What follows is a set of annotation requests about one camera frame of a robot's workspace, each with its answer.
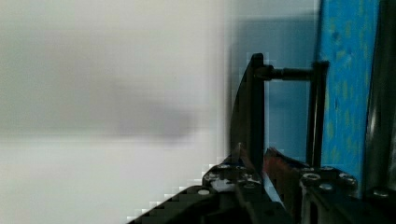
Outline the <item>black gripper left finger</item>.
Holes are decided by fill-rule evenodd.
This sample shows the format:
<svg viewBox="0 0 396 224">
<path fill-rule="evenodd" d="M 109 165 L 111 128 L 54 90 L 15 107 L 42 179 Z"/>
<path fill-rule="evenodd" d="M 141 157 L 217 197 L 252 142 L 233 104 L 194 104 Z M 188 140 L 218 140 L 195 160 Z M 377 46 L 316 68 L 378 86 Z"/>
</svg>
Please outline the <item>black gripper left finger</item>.
<svg viewBox="0 0 396 224">
<path fill-rule="evenodd" d="M 219 209 L 204 217 L 207 224 L 293 224 L 284 206 L 265 191 L 243 143 L 237 143 L 230 156 L 210 168 L 202 183 L 219 196 Z"/>
</svg>

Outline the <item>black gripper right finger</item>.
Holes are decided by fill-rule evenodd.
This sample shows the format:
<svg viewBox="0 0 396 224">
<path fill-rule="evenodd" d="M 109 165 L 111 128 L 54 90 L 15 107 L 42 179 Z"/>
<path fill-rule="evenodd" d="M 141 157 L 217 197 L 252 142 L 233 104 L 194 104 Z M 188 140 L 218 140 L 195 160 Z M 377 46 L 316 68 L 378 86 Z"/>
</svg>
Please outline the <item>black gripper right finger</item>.
<svg viewBox="0 0 396 224">
<path fill-rule="evenodd" d="M 357 201 L 358 181 L 339 169 L 311 167 L 269 147 L 263 171 L 295 224 L 355 224 L 347 211 Z"/>
</svg>

